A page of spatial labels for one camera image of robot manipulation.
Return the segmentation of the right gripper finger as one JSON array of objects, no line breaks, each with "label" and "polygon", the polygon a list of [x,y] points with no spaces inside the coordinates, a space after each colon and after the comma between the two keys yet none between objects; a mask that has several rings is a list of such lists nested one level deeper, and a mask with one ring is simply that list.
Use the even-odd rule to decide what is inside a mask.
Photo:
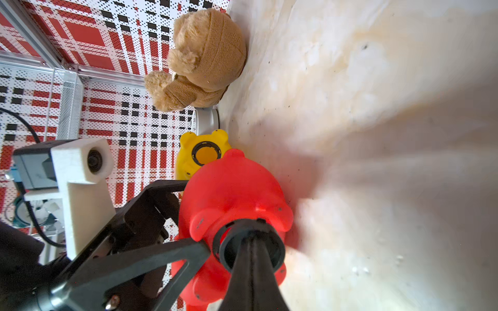
[{"label": "right gripper finger", "polygon": [[267,233],[242,240],[220,310],[288,310],[274,275]]}]

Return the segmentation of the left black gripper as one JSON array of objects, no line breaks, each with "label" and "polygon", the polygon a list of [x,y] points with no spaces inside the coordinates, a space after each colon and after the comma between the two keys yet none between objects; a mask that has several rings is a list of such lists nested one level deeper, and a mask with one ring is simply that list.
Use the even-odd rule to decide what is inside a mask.
[{"label": "left black gripper", "polygon": [[170,310],[210,256],[203,242],[165,242],[185,181],[155,181],[71,260],[39,263],[43,244],[1,225],[2,310]]}]

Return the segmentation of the brown plush dog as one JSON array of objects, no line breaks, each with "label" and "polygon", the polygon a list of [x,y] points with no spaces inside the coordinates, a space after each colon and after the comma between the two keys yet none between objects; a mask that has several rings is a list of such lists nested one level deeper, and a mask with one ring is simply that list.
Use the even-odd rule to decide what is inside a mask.
[{"label": "brown plush dog", "polygon": [[206,9],[180,16],[174,23],[173,43],[167,56],[169,70],[152,71],[144,78],[159,111],[215,106],[245,67],[245,38],[225,12]]}]

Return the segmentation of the yellow piggy bank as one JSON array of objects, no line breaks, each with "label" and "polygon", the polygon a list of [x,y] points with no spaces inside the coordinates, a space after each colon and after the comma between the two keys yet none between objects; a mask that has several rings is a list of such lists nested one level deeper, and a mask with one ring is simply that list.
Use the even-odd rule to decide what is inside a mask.
[{"label": "yellow piggy bank", "polygon": [[187,132],[180,137],[180,150],[175,162],[175,179],[190,180],[203,166],[221,159],[231,149],[228,134],[221,129],[209,135]]}]

